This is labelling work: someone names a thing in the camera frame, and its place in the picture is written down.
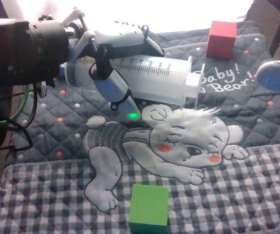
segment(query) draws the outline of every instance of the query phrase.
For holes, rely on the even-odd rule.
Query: checkered fabric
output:
[[[248,149],[244,161],[205,170],[200,186],[154,176],[123,164],[119,206],[101,213],[84,198],[94,177],[88,159],[15,164],[1,181],[2,233],[130,233],[134,183],[169,188],[167,233],[280,233],[280,144]]]

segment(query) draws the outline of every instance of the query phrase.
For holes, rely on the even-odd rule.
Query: green cable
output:
[[[15,112],[15,114],[10,117],[11,120],[15,120],[24,110],[24,107],[26,105],[27,98],[28,98],[28,93],[29,93],[29,85],[26,85],[25,90],[24,90],[23,101],[22,101],[21,105],[19,106],[18,110]],[[7,124],[7,123],[8,123],[8,121],[6,121],[6,120],[0,121],[0,124]]]

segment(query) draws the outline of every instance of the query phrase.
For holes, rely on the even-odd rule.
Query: bear's pink cheek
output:
[[[161,152],[170,152],[171,151],[171,147],[169,145],[166,145],[166,144],[159,145],[158,149]]]
[[[220,162],[220,160],[221,160],[221,157],[218,156],[218,155],[212,155],[212,156],[210,156],[210,158],[209,158],[209,161],[210,161],[210,162]]]

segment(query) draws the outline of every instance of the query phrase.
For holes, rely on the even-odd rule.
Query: bear nose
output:
[[[196,147],[192,147],[192,146],[187,148],[187,152],[189,153],[189,155],[191,157],[202,154],[202,152],[199,149],[197,149]]]

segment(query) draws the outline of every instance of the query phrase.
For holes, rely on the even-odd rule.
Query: syringe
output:
[[[198,99],[204,74],[205,65],[201,74],[191,73],[191,63],[191,57],[186,61],[144,55],[111,60],[112,67],[126,80],[134,98],[176,104],[181,108],[186,97]],[[68,84],[97,90],[88,73],[93,64],[94,59],[91,57],[66,63],[65,77]]]

